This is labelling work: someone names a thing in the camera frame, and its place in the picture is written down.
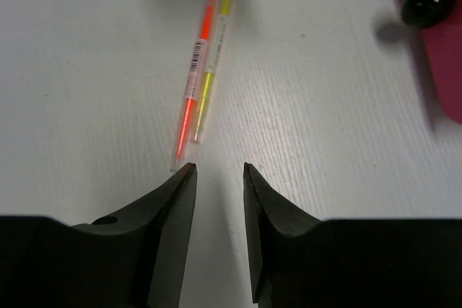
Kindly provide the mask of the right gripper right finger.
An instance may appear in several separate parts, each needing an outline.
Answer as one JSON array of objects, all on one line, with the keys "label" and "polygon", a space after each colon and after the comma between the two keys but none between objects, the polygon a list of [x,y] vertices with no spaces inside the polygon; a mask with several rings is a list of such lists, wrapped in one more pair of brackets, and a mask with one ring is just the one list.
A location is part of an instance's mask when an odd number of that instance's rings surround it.
[{"label": "right gripper right finger", "polygon": [[303,211],[252,165],[243,199],[259,307],[459,307],[460,219],[329,219]]}]

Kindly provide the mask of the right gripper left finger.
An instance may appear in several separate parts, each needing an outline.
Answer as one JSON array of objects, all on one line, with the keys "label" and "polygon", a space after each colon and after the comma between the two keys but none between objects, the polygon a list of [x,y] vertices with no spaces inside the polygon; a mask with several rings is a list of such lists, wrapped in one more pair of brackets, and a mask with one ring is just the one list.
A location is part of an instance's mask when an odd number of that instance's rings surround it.
[{"label": "right gripper left finger", "polygon": [[90,224],[1,218],[3,307],[177,307],[196,202],[185,164],[134,202]]}]

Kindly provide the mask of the yellow highlighter pen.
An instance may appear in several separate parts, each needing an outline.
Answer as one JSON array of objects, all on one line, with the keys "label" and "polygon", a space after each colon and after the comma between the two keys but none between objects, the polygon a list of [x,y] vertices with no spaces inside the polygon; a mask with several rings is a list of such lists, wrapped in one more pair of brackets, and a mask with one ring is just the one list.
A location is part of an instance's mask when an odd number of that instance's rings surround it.
[{"label": "yellow highlighter pen", "polygon": [[201,137],[204,132],[213,84],[217,75],[217,67],[219,65],[219,59],[223,48],[231,3],[232,0],[219,0],[218,10],[216,11],[214,17],[212,44],[208,49],[208,56],[202,79],[201,93],[199,95],[196,108],[195,124],[191,131],[191,141],[195,143],[199,143],[201,141]]}]

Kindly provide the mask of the orange highlighter pen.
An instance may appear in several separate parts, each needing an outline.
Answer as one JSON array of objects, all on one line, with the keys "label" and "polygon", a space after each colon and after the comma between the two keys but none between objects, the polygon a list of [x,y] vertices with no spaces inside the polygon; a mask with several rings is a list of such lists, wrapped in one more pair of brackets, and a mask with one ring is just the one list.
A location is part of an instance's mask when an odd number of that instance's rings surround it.
[{"label": "orange highlighter pen", "polygon": [[207,0],[201,25],[199,28],[199,36],[196,39],[193,47],[191,62],[189,63],[188,76],[186,81],[185,91],[183,93],[183,104],[181,107],[180,118],[178,122],[177,137],[173,151],[172,164],[170,169],[176,171],[186,151],[186,145],[190,134],[191,119],[196,107],[197,95],[199,93],[199,82],[204,70],[206,54],[209,46],[209,38],[211,35],[215,9],[217,0]]}]

